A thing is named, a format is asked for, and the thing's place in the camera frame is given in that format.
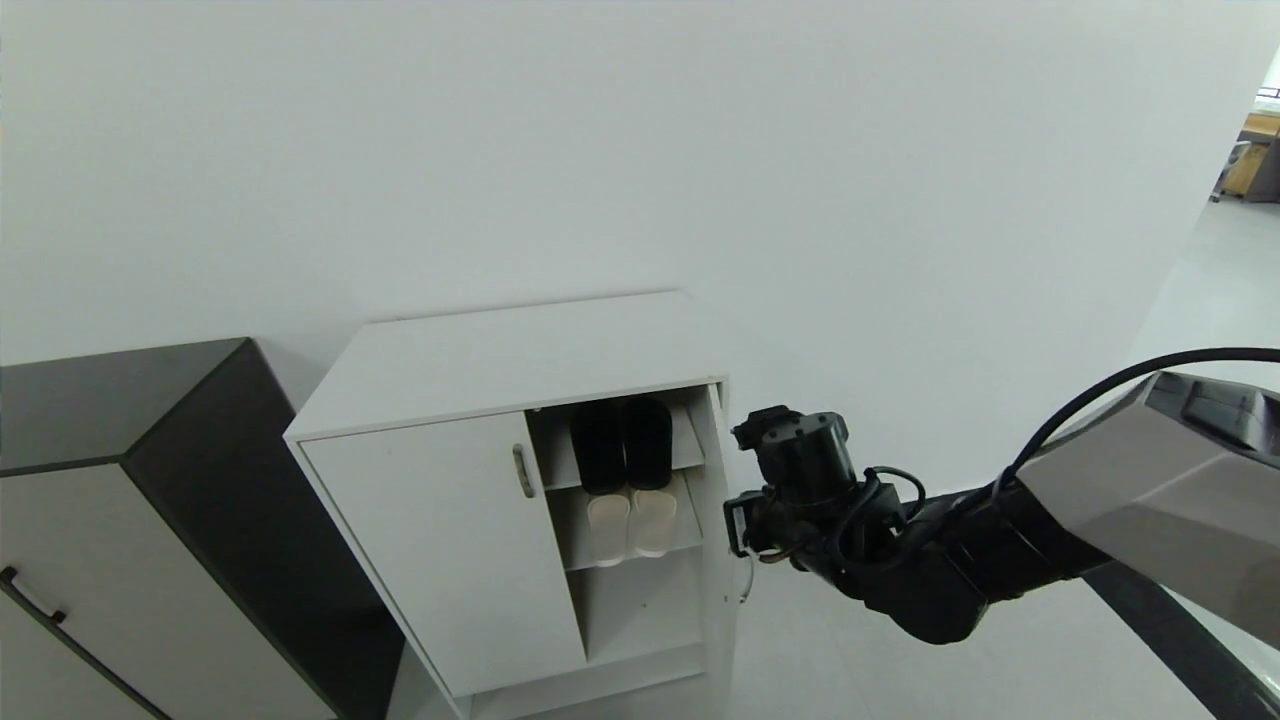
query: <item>black shoe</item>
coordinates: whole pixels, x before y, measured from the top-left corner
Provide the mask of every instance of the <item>black shoe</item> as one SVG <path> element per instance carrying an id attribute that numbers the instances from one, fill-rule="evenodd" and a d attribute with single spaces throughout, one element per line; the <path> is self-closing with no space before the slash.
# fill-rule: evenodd
<path id="1" fill-rule="evenodd" d="M 627 469 L 617 407 L 607 400 L 580 405 L 573 410 L 568 428 L 582 489 L 588 495 L 609 495 L 622 489 Z"/>
<path id="2" fill-rule="evenodd" d="M 660 489 L 671 482 L 671 410 L 652 397 L 636 397 L 622 409 L 622 443 L 627 482 L 635 489 Z"/>

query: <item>slipper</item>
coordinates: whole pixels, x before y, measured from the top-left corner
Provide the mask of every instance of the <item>slipper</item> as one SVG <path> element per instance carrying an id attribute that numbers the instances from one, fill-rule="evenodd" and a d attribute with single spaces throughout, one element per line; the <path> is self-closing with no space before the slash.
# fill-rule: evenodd
<path id="1" fill-rule="evenodd" d="M 652 397 L 636 397 L 622 409 L 622 445 L 627 483 L 662 489 L 671 483 L 671 410 Z"/>
<path id="2" fill-rule="evenodd" d="M 602 495 L 586 503 L 591 528 L 591 559 L 596 568 L 609 568 L 627 556 L 627 515 L 631 503 L 621 495 Z"/>
<path id="3" fill-rule="evenodd" d="M 637 489 L 634 498 L 636 520 L 632 532 L 636 553 L 645 557 L 667 555 L 676 527 L 676 497 L 662 491 Z"/>
<path id="4" fill-rule="evenodd" d="M 568 428 L 582 489 L 588 495 L 609 495 L 622 489 L 627 482 L 627 468 L 617 407 L 607 400 L 579 405 Z"/>

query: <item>white slipper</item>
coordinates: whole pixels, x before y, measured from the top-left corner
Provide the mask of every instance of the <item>white slipper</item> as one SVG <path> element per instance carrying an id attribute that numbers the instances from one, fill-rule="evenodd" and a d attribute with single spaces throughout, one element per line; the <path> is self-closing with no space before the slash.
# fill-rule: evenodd
<path id="1" fill-rule="evenodd" d="M 596 568 L 609 568 L 627 556 L 627 515 L 631 503 L 621 495 L 602 495 L 586 503 L 591 525 L 591 559 Z"/>
<path id="2" fill-rule="evenodd" d="M 676 527 L 676 497 L 660 489 L 635 491 L 635 548 L 645 557 L 662 557 L 671 550 Z"/>

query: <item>cabinet handle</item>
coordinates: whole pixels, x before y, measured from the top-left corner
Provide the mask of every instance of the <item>cabinet handle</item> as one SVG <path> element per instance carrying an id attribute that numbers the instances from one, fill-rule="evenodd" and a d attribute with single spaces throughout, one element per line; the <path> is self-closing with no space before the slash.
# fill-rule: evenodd
<path id="1" fill-rule="evenodd" d="M 14 584 L 14 578 L 17 577 L 18 569 L 13 565 L 0 570 L 0 592 L 9 596 L 9 600 L 14 601 L 27 615 L 31 615 L 32 620 L 49 630 L 55 638 L 58 638 L 59 642 L 67 646 L 68 650 L 74 652 L 77 657 L 87 662 L 88 666 L 96 670 L 99 675 L 106 678 L 109 683 L 115 685 L 116 689 L 141 706 L 142 710 L 146 710 L 152 717 L 156 720 L 173 720 L 173 717 L 169 717 L 163 710 L 152 705 L 151 701 L 142 697 L 142 693 L 133 689 L 133 687 L 125 683 L 123 678 L 113 673 L 110 667 L 102 665 L 102 661 L 93 657 L 93 653 L 84 650 L 84 646 L 76 642 L 76 638 L 68 635 L 67 630 L 61 628 L 63 621 L 67 620 L 67 614 L 61 610 L 55 610 L 52 612 L 45 612 L 41 610 L 40 605 L 32 601 L 27 593 L 18 589 L 18 585 Z"/>
<path id="2" fill-rule="evenodd" d="M 525 491 L 525 497 L 534 497 L 534 486 L 529 482 L 529 468 L 525 466 L 525 447 L 517 442 L 511 447 L 511 454 L 516 457 L 516 477 L 520 478 L 520 489 Z"/>

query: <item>floor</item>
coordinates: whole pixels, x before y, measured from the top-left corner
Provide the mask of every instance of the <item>floor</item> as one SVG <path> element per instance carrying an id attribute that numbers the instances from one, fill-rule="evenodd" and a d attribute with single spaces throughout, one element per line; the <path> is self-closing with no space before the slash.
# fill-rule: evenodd
<path id="1" fill-rule="evenodd" d="M 1280 206 L 1206 204 L 1134 357 L 1280 346 L 1277 279 Z M 1210 370 L 1280 388 L 1280 368 Z M 1280 671 L 1280 653 L 1219 630 L 1254 671 Z M 671 683 L 554 717 L 700 717 L 694 689 Z M 969 641 L 938 648 L 785 566 L 759 570 L 741 609 L 731 708 L 735 720 L 1210 717 L 1083 582 L 997 605 Z"/>
<path id="2" fill-rule="evenodd" d="M 1207 204 L 1134 342 L 1132 359 L 1224 345 L 1280 347 L 1280 205 Z M 1280 391 L 1280 366 L 1220 364 L 1189 372 Z M 1280 696 L 1280 651 L 1179 598 Z"/>

